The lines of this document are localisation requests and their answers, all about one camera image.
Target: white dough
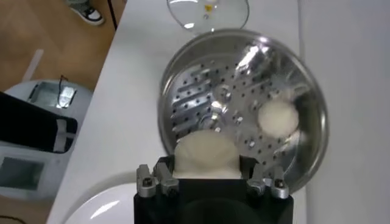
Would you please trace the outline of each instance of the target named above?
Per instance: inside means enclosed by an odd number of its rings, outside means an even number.
[[[294,105],[284,100],[266,102],[258,111],[258,124],[270,137],[285,138],[294,132],[299,123]]]
[[[234,142],[211,130],[195,131],[175,148],[176,178],[239,179],[239,153]]]

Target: shoe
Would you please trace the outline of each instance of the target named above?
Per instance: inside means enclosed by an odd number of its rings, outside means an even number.
[[[104,23],[102,15],[92,7],[85,11],[78,11],[74,8],[71,8],[71,10],[77,13],[85,22],[91,24],[92,26],[98,26]]]

